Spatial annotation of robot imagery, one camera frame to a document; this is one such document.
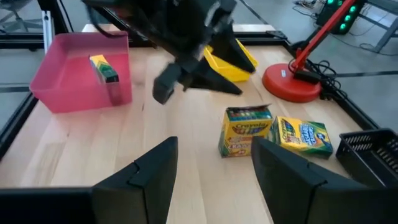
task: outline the red lamp base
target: red lamp base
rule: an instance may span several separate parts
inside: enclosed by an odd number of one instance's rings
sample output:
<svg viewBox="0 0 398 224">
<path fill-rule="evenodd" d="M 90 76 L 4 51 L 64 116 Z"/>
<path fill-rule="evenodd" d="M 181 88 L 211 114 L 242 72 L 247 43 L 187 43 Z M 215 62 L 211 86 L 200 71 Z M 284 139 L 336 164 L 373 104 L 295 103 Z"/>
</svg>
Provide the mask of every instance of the red lamp base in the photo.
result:
<svg viewBox="0 0 398 224">
<path fill-rule="evenodd" d="M 278 63 L 267 68 L 262 84 L 273 95 L 295 103 L 306 103 L 318 98 L 321 84 L 316 85 L 293 78 L 286 63 Z"/>
</svg>

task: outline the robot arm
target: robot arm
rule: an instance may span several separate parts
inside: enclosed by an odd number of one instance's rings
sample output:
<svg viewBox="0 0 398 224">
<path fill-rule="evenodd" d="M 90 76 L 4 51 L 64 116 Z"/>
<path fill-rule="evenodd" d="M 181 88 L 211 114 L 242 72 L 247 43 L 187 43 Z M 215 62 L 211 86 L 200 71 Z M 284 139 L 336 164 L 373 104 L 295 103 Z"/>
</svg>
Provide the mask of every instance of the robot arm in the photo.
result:
<svg viewBox="0 0 398 224">
<path fill-rule="evenodd" d="M 175 57 L 155 79 L 153 97 L 166 103 L 179 82 L 187 88 L 201 88 L 235 95 L 241 90 L 216 73 L 205 58 L 212 54 L 247 72 L 255 68 L 233 34 L 231 13 L 235 0 L 82 0 L 88 7 L 115 11 L 132 30 L 140 32 Z"/>
</svg>

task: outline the black cable bundle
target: black cable bundle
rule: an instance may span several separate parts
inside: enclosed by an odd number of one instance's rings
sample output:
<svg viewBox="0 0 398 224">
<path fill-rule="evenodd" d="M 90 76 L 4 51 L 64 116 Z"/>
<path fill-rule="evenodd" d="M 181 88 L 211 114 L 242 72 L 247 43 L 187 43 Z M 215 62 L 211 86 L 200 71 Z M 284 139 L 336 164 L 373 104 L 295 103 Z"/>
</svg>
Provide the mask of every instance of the black cable bundle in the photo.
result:
<svg viewBox="0 0 398 224">
<path fill-rule="evenodd" d="M 106 32 L 103 30 L 100 25 L 98 24 L 98 21 L 94 18 L 94 9 L 90 6 L 86 6 L 87 9 L 87 14 L 88 18 L 90 19 L 90 22 L 92 25 L 95 27 L 96 30 L 102 35 L 104 35 L 107 38 L 118 38 L 118 37 L 124 37 L 125 35 L 120 35 L 120 34 L 110 34 L 109 32 Z"/>
<path fill-rule="evenodd" d="M 291 64 L 295 59 L 289 62 L 289 70 L 294 73 Z M 311 72 L 315 72 L 320 76 L 321 83 L 321 100 L 343 100 L 347 98 L 347 93 L 341 89 L 341 83 L 336 80 L 337 72 L 330 67 L 330 62 L 327 60 L 322 60 L 319 63 L 313 63 L 311 60 L 307 59 L 306 68 Z"/>
</svg>

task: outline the black wire basket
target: black wire basket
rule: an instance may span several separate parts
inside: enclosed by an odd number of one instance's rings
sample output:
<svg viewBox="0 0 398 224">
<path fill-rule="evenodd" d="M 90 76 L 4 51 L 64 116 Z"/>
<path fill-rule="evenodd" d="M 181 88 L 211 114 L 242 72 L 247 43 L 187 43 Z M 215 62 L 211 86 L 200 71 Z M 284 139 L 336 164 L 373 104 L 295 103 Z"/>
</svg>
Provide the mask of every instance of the black wire basket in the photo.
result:
<svg viewBox="0 0 398 224">
<path fill-rule="evenodd" d="M 398 136 L 390 129 L 340 134 L 336 157 L 353 179 L 370 187 L 398 186 Z"/>
</svg>

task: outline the black cable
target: black cable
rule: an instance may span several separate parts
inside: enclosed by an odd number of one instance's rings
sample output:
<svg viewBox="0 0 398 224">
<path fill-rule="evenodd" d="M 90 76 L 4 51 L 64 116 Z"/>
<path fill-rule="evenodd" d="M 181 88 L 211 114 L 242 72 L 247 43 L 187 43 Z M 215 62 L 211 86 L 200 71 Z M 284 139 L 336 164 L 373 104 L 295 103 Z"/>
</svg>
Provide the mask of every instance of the black cable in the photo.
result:
<svg viewBox="0 0 398 224">
<path fill-rule="evenodd" d="M 312 14 L 305 13 L 305 12 L 302 12 L 301 10 L 298 10 L 297 8 L 298 8 L 298 6 L 293 6 L 293 7 L 292 7 L 292 9 L 293 9 L 294 11 L 300 13 L 301 15 L 308 16 L 308 17 L 310 17 L 311 19 L 317 19 L 317 14 L 316 14 L 316 13 L 312 13 Z"/>
<path fill-rule="evenodd" d="M 317 3 L 317 1 L 314 0 L 314 1 L 308 2 L 308 1 L 305 1 L 305 0 L 298 0 L 298 1 L 295 1 L 293 3 L 295 5 L 297 5 L 297 6 L 301 6 L 301 7 L 305 8 L 305 9 L 313 9 L 315 7 L 315 3 Z"/>
<path fill-rule="evenodd" d="M 88 13 L 88 18 L 90 19 L 92 25 L 95 27 L 96 30 L 102 35 L 104 35 L 107 38 L 118 38 L 118 37 L 125 37 L 126 35 L 124 34 L 110 34 L 109 32 L 106 32 L 103 30 L 100 25 L 98 24 L 98 21 L 94 18 L 94 9 L 90 6 L 86 6 L 87 13 Z"/>
<path fill-rule="evenodd" d="M 382 21 L 386 16 L 388 16 L 389 15 L 389 13 L 387 13 L 386 15 L 384 15 L 383 17 L 381 17 L 377 22 L 380 22 L 380 21 Z M 365 34 L 367 34 L 373 27 L 375 26 L 375 24 L 373 24 L 373 25 L 371 25 L 366 31 L 364 31 L 362 34 L 353 34 L 352 32 L 349 32 L 349 34 L 351 34 L 351 35 L 353 35 L 353 36 L 355 36 L 355 37 L 359 37 L 359 36 L 362 36 L 362 35 L 365 35 Z"/>
<path fill-rule="evenodd" d="M 361 49 L 361 50 L 365 50 L 365 51 L 368 51 L 368 52 L 372 52 L 374 54 L 379 54 L 379 55 L 384 55 L 384 56 L 397 56 L 398 55 L 398 54 L 385 54 L 385 53 L 380 53 L 380 52 L 374 52 L 372 50 L 374 48 L 374 46 L 369 44 L 369 43 L 361 43 L 359 46 L 355 46 L 355 45 L 349 44 L 349 43 L 347 43 L 347 42 L 335 37 L 334 35 L 331 35 L 331 36 L 333 38 L 335 38 L 336 40 L 340 41 L 341 43 L 347 45 L 347 46 L 354 47 L 354 48 Z"/>
<path fill-rule="evenodd" d="M 292 68 L 292 63 L 295 59 L 292 59 L 289 62 L 289 70 L 290 72 L 294 73 Z M 344 100 L 347 98 L 347 93 L 341 89 L 341 83 L 336 80 L 337 72 L 330 67 L 330 62 L 327 60 L 322 60 L 319 63 L 313 63 L 311 60 L 307 59 L 306 64 L 311 68 L 312 72 L 317 73 L 320 76 L 320 83 L 321 83 L 321 93 L 320 98 L 321 100 Z M 337 98 L 334 93 L 340 93 L 342 98 Z"/>
<path fill-rule="evenodd" d="M 265 21 L 265 19 L 263 19 L 251 6 L 249 6 L 249 4 L 246 1 L 244 0 L 240 1 L 249 11 L 251 11 L 251 13 L 253 13 L 254 16 L 257 17 L 257 19 L 259 19 L 263 24 L 268 25 L 268 22 Z"/>
<path fill-rule="evenodd" d="M 61 7 L 62 7 L 62 9 L 63 9 L 63 12 L 65 13 L 65 16 L 67 17 L 67 20 L 68 20 L 68 23 L 69 23 L 69 26 L 70 26 L 70 30 L 71 30 L 72 32 L 74 32 L 73 27 L 72 27 L 72 23 L 70 22 L 70 19 L 69 19 L 68 12 L 67 12 L 67 10 L 65 9 L 65 6 L 63 5 L 62 0 L 60 0 L 60 4 L 61 4 Z"/>
</svg>

